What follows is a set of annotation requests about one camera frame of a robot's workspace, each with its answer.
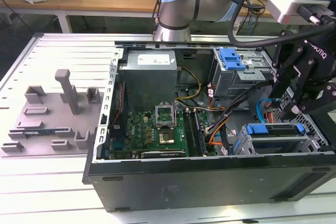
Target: green pcb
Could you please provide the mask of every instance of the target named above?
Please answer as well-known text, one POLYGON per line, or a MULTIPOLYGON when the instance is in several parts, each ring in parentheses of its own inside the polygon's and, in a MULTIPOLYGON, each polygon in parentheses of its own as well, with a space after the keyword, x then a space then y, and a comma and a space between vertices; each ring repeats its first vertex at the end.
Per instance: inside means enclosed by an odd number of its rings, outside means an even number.
MULTIPOLYGON (((199 113, 198 118, 203 128, 208 126, 205 113, 199 113)), ((159 121, 171 120, 170 111, 159 113, 159 121)), ((184 132, 183 112, 176 112, 176 126, 158 129, 154 111, 129 112, 127 121, 127 138, 124 151, 184 151, 188 156, 186 135, 184 132)))

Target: gray peg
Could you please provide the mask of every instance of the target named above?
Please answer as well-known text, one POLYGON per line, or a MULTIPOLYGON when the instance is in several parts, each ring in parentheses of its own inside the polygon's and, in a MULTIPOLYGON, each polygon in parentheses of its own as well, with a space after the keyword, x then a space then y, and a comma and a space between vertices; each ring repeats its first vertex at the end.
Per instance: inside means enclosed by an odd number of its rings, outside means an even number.
POLYGON ((69 69, 58 69, 55 74, 55 80, 61 83, 64 95, 68 100, 71 112, 73 115, 76 115, 78 112, 77 96, 72 90, 69 76, 69 69))

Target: white label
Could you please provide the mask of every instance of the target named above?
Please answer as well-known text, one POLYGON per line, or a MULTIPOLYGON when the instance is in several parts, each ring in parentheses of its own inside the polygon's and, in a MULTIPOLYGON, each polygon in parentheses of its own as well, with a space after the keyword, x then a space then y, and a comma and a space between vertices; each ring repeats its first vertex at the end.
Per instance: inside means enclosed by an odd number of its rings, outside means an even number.
POLYGON ((227 149, 224 146, 222 146, 222 148, 220 149, 220 151, 223 153, 224 156, 227 156, 228 151, 227 151, 227 149))
POLYGON ((244 65, 253 65, 252 60, 242 60, 241 61, 244 65))
POLYGON ((24 132, 26 135, 38 135, 37 131, 24 132))
POLYGON ((227 136, 237 136, 236 131, 235 130, 230 131, 230 134, 227 134, 227 136))
POLYGON ((209 89, 208 93, 209 93, 209 97, 214 97, 214 90, 213 89, 209 89))
POLYGON ((169 55, 138 55, 138 65, 170 65, 169 55))

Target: metal table surface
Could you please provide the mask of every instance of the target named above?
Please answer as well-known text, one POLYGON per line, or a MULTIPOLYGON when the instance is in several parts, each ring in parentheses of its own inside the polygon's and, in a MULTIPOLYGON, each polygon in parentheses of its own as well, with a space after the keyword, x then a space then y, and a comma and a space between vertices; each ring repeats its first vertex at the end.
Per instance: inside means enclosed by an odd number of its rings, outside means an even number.
MULTIPOLYGON (((115 40, 151 40, 148 35, 45 34, 33 38, 0 82, 0 143, 8 141, 29 85, 61 92, 58 68, 71 71, 77 91, 102 87, 115 40)), ((193 36, 228 41, 226 36, 193 36)), ((0 158, 0 223, 336 223, 336 179, 298 202, 105 212, 91 185, 83 185, 86 156, 0 158)))

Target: yellow cable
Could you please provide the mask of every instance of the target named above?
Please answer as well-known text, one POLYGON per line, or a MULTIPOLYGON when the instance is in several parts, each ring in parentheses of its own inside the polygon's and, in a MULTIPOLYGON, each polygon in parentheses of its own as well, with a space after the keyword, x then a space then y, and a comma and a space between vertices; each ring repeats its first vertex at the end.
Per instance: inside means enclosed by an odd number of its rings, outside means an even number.
POLYGON ((196 79, 196 81, 198 82, 198 90, 197 90, 196 94, 189 95, 188 97, 176 97, 175 99, 176 99, 176 100, 187 100, 187 99, 192 99, 192 98, 198 96, 198 94, 199 94, 200 91, 201 91, 202 84, 201 84, 201 82, 199 81, 199 79, 197 78, 197 76, 196 76, 194 73, 192 73, 189 69, 184 68, 184 67, 181 67, 181 69, 184 69, 185 71, 187 71, 188 73, 190 73, 190 74, 196 79))

